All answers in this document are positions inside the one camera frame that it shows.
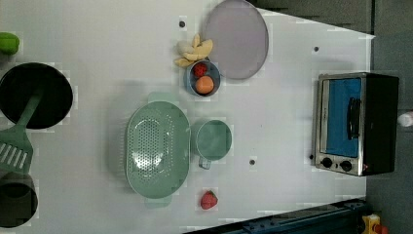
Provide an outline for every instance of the toaster oven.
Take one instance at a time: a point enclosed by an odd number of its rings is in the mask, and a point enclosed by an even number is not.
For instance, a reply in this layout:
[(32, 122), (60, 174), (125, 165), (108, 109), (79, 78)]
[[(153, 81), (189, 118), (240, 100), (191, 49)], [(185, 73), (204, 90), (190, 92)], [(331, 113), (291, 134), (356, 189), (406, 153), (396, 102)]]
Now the toaster oven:
[(316, 167), (353, 176), (394, 170), (398, 78), (373, 73), (321, 75)]

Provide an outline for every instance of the green lime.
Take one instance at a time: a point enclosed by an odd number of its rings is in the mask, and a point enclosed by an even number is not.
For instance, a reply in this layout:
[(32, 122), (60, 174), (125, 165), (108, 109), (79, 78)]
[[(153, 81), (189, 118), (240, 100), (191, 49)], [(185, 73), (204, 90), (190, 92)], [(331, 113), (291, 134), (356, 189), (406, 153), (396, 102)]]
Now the green lime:
[(9, 32), (0, 32), (0, 52), (12, 56), (19, 50), (19, 38)]

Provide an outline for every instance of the white table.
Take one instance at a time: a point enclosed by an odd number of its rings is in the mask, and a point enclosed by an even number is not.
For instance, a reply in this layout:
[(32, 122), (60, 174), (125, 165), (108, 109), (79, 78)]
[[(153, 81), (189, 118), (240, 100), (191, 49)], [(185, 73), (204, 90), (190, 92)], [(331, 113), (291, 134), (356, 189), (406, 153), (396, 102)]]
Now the white table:
[[(35, 217), (0, 233), (180, 233), (365, 196), (364, 177), (318, 170), (308, 156), (319, 74), (368, 71), (372, 38), (261, 11), (270, 31), (262, 70), (202, 99), (182, 87), (174, 46), (191, 41), (218, 2), (0, 0), (0, 31), (22, 41), (9, 63), (1, 59), (2, 74), (15, 62), (54, 62), (76, 97), (62, 125), (31, 131)], [(154, 91), (177, 94), (191, 123), (223, 119), (234, 132), (229, 155), (209, 171), (191, 158), (184, 185), (159, 209), (132, 192), (122, 166), (125, 127)], [(205, 212), (208, 188), (219, 204)]]

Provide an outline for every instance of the orange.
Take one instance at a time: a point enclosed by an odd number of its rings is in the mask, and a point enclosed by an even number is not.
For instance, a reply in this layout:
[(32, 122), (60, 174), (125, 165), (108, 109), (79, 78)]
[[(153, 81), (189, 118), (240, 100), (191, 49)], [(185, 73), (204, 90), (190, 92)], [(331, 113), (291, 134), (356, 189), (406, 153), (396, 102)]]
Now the orange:
[(198, 79), (195, 84), (197, 93), (200, 95), (207, 95), (213, 90), (213, 81), (209, 76), (203, 76)]

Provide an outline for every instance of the spatula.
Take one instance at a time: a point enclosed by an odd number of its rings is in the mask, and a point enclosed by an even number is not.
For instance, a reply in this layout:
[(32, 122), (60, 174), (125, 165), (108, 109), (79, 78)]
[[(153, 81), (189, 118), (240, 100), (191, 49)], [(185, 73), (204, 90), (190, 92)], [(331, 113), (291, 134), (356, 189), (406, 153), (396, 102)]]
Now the spatula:
[(0, 169), (19, 174), (28, 174), (33, 146), (27, 138), (26, 126), (42, 97), (35, 92), (28, 101), (18, 122), (10, 129), (0, 132)]

